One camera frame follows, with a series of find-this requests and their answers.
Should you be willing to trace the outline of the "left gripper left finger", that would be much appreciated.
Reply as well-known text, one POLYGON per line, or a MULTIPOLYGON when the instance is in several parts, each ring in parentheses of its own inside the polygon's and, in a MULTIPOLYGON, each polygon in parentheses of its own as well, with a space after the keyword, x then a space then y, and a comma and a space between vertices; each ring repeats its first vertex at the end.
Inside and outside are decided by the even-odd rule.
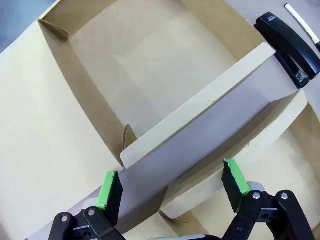
POLYGON ((106 173, 96 204, 73 216, 58 213, 49 233, 50 240, 123 240, 116 229, 123 194, 117 171, 106 173))

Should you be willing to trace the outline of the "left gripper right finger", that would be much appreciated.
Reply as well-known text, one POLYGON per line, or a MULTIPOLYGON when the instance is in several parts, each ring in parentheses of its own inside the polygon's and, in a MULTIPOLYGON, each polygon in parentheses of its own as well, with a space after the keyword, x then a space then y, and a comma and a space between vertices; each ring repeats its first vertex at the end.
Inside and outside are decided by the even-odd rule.
POLYGON ((234 159, 224 159, 221 180, 233 211, 224 240, 247 240, 256 223, 265 223, 276 240, 311 240, 313 232, 295 196, 281 190, 275 196, 258 182, 247 182, 234 159))

